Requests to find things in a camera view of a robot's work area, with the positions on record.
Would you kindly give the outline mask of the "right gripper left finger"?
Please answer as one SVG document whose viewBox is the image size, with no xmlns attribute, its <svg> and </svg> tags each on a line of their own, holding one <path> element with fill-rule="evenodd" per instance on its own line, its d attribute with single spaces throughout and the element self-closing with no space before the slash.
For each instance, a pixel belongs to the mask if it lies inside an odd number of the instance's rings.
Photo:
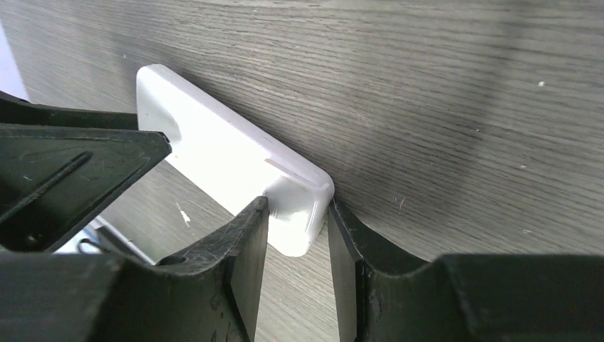
<svg viewBox="0 0 604 342">
<path fill-rule="evenodd" d="M 1 255 L 3 341 L 252 341 L 269 204 L 152 266 L 119 254 Z"/>
</svg>

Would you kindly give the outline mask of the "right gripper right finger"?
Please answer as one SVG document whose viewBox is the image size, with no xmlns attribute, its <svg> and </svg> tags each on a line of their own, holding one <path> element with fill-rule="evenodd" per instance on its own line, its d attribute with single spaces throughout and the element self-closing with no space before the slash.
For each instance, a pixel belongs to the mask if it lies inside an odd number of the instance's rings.
<svg viewBox="0 0 604 342">
<path fill-rule="evenodd" d="M 444 254 L 425 261 L 340 200 L 328 244 L 342 341 L 601 341 L 603 258 Z"/>
</svg>

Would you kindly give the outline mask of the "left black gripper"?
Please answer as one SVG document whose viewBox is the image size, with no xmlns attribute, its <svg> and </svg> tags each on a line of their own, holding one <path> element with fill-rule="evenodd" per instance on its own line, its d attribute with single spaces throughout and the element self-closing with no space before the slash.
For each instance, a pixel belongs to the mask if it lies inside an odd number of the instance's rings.
<svg viewBox="0 0 604 342">
<path fill-rule="evenodd" d="M 54 252 L 171 153 L 133 113 L 1 94 L 1 248 Z"/>
</svg>

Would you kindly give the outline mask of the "white remote control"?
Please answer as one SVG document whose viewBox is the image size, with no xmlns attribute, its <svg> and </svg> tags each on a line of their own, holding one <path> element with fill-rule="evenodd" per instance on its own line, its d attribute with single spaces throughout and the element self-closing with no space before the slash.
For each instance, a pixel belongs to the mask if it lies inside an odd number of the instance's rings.
<svg viewBox="0 0 604 342">
<path fill-rule="evenodd" d="M 136 103 L 139 129 L 167 136 L 173 168 L 231 214 L 266 197 L 269 244 L 308 252 L 335 193 L 326 171 L 162 64 L 137 71 Z"/>
</svg>

